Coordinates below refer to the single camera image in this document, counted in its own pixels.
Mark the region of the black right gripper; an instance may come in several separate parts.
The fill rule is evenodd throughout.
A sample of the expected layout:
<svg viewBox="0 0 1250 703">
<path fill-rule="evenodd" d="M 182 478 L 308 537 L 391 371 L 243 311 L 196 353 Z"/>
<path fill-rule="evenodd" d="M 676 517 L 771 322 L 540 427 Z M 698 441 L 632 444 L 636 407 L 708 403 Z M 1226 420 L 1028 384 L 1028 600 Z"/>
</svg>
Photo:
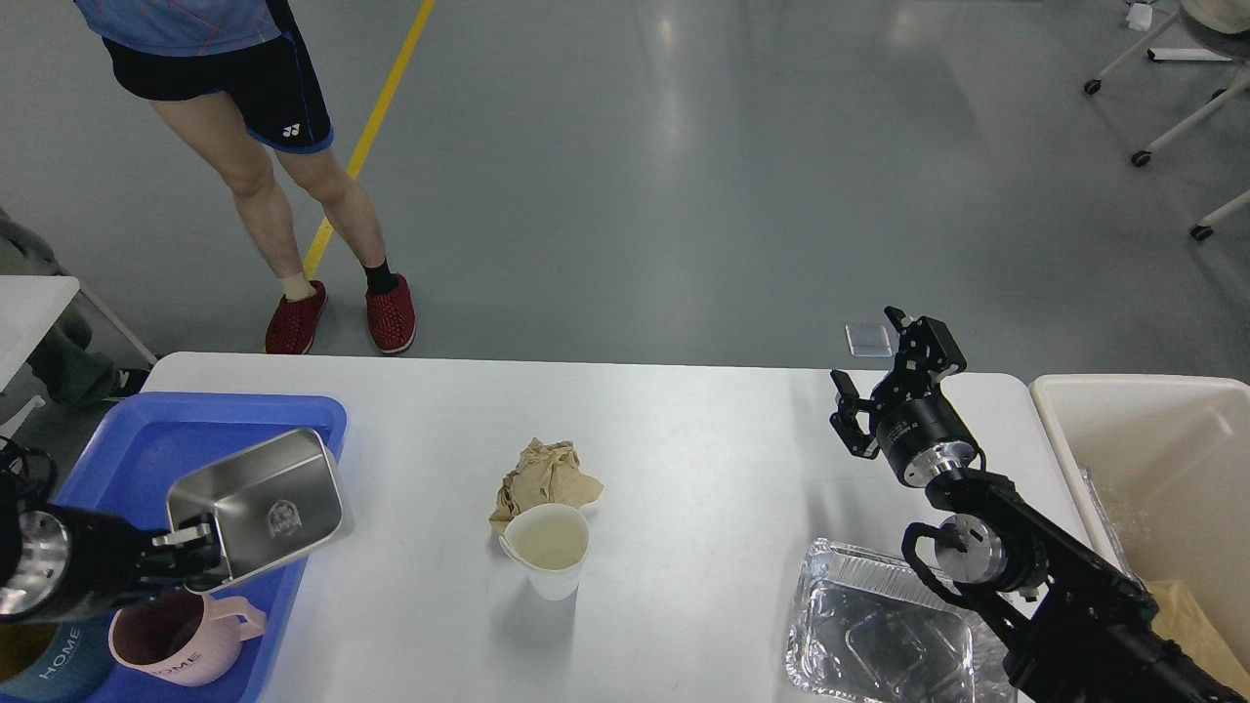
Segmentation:
<svg viewBox="0 0 1250 703">
<path fill-rule="evenodd" d="M 829 423 L 852 457 L 871 460 L 881 450 L 898 483 L 922 489 L 980 457 L 972 432 L 941 387 L 964 373 L 968 360 L 941 320 L 910 316 L 898 306 L 884 308 L 884 315 L 898 333 L 892 369 L 869 399 L 848 372 L 832 369 L 836 408 Z M 870 432 L 862 430 L 860 415 L 870 419 Z"/>
</svg>

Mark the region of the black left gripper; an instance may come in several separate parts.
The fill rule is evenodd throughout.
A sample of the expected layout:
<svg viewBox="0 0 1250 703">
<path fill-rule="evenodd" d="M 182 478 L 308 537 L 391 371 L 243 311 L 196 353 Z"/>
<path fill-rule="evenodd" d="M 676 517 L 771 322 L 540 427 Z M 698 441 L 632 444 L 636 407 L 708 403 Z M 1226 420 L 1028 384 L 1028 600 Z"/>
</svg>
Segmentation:
<svg viewBox="0 0 1250 703">
<path fill-rule="evenodd" d="M 211 523 L 142 530 L 124 517 L 71 507 L 28 509 L 15 517 L 18 554 L 2 577 L 5 623 L 98 618 L 166 588 L 209 592 L 230 578 Z"/>
</svg>

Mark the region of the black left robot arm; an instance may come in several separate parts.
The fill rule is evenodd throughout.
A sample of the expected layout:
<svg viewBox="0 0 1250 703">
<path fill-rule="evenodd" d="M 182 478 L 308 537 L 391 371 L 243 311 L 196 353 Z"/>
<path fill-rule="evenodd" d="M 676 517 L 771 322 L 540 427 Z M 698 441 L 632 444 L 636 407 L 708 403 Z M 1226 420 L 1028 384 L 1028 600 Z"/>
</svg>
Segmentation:
<svg viewBox="0 0 1250 703">
<path fill-rule="evenodd" d="M 59 467 L 45 452 L 2 439 L 2 622 L 61 623 L 108 615 L 175 588 L 228 580 L 210 517 L 176 530 L 50 500 Z"/>
</svg>

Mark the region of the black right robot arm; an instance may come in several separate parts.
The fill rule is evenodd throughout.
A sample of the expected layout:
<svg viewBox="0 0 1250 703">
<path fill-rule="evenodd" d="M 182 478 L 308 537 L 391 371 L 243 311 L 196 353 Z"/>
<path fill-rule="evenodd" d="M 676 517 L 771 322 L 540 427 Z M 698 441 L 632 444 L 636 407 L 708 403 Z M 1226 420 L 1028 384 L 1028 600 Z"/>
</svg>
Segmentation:
<svg viewBox="0 0 1250 703">
<path fill-rule="evenodd" d="M 968 363 L 945 323 L 884 310 L 898 334 L 892 369 L 861 395 L 832 370 L 830 415 L 848 452 L 884 457 L 898 483 L 948 512 L 911 523 L 902 560 L 950 605 L 976 613 L 1005 645 L 1008 680 L 1036 702 L 1238 702 L 1175 640 L 1152 630 L 1142 584 L 1030 507 L 985 452 L 941 382 Z"/>
</svg>

